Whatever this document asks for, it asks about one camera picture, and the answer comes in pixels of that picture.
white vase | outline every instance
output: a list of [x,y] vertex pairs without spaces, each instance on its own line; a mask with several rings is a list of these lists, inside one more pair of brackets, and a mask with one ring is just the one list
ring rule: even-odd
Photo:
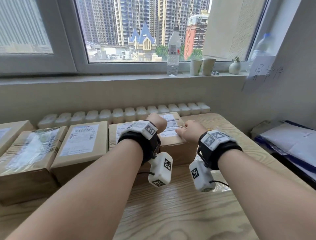
[[240,73],[240,68],[241,68],[240,62],[234,61],[234,62],[229,66],[228,72],[229,72],[230,74],[239,74],[239,73]]

forearm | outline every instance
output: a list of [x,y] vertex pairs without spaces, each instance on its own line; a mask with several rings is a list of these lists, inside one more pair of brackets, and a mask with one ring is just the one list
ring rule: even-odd
[[8,239],[112,239],[143,159],[120,142],[39,207]]
[[224,153],[218,166],[261,240],[315,238],[314,192],[239,150]]

window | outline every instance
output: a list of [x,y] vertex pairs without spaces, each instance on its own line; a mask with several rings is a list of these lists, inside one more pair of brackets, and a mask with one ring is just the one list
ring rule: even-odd
[[175,26],[182,43],[180,71],[189,71],[190,59],[202,56],[228,69],[236,55],[248,60],[253,46],[271,31],[279,3],[286,2],[1,0],[0,71],[165,72]]

hand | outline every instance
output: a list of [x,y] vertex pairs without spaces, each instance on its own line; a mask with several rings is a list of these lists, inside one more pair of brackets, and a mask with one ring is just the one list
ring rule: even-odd
[[151,113],[146,120],[151,121],[158,129],[157,133],[163,132],[167,127],[167,120],[159,116],[157,113]]
[[198,143],[200,136],[207,132],[207,129],[199,122],[189,120],[185,127],[176,129],[176,133],[183,137],[187,142]]

window glass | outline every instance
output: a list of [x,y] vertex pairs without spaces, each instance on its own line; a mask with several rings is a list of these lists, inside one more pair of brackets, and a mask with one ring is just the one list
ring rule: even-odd
[[0,54],[52,54],[36,0],[0,1]]
[[[75,1],[90,63],[166,61],[175,26],[180,28],[180,61],[202,56],[231,61],[236,55],[246,60],[266,2]],[[143,44],[146,37],[150,41]]]

